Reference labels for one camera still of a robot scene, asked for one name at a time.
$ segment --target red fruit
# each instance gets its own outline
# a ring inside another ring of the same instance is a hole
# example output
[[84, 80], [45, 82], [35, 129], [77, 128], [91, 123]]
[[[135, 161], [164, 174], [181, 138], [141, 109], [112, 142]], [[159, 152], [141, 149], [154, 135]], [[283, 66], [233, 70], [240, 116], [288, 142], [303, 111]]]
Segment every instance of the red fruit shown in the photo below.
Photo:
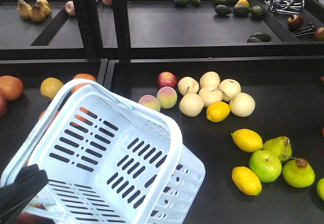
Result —
[[160, 75], [157, 77], [157, 85], [159, 89], [164, 86], [170, 86], [176, 88], [177, 83], [178, 83], [177, 77], [168, 71], [164, 71], [160, 73]]
[[319, 27], [315, 30], [313, 36], [316, 41], [324, 41], [324, 27]]
[[303, 26], [304, 18], [299, 14], [293, 14], [288, 17], [288, 27], [292, 30], [298, 29]]
[[0, 94], [0, 118], [8, 112], [8, 101], [3, 94]]

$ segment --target yellow fruit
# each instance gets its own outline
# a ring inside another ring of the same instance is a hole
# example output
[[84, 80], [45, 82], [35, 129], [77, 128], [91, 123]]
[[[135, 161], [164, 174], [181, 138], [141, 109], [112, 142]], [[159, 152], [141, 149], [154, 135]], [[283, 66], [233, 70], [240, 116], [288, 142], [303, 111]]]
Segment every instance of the yellow fruit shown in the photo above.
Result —
[[262, 138], [253, 130], [238, 129], [231, 135], [234, 143], [245, 152], [256, 152], [263, 148]]
[[235, 167], [232, 171], [232, 180], [238, 189], [246, 195], [256, 196], [262, 191], [259, 178], [247, 167]]
[[53, 100], [63, 85], [63, 82], [59, 79], [53, 77], [46, 78], [40, 85], [40, 93], [50, 100]]
[[238, 5], [243, 5], [243, 6], [246, 6], [246, 7], [250, 6], [248, 0], [238, 0], [238, 2], [235, 4], [235, 6], [238, 6]]
[[225, 102], [214, 102], [207, 107], [206, 117], [211, 122], [220, 122], [229, 115], [230, 107]]

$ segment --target peach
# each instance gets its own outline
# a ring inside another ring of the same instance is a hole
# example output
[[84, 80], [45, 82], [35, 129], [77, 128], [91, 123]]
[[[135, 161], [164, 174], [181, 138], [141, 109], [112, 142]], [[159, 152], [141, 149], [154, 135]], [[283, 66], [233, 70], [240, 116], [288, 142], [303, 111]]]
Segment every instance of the peach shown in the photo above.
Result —
[[161, 105], [160, 102], [157, 100], [156, 97], [154, 97], [153, 95], [144, 95], [142, 96], [139, 101], [139, 104], [144, 105], [150, 109], [153, 109], [157, 112], [160, 112], [161, 110]]
[[164, 86], [157, 91], [156, 98], [159, 100], [162, 109], [171, 109], [176, 105], [178, 95], [170, 86]]

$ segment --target metal tongs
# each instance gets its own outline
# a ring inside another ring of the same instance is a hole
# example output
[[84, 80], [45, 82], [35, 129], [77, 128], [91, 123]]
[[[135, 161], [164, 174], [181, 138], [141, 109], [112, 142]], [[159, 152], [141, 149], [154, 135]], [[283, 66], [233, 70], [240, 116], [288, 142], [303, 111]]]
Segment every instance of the metal tongs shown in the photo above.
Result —
[[0, 189], [0, 224], [12, 224], [48, 182], [37, 164], [22, 168], [15, 182]]
[[309, 23], [306, 27], [303, 27], [297, 31], [292, 32], [292, 35], [295, 37], [304, 36], [308, 34], [313, 34], [316, 28], [312, 23]]

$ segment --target shelf upright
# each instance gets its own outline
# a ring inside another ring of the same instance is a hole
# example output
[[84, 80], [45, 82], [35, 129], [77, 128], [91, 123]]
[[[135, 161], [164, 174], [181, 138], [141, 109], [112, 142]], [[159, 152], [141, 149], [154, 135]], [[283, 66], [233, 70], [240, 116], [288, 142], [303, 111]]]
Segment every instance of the shelf upright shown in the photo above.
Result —
[[87, 59], [100, 59], [102, 38], [96, 0], [73, 0]]

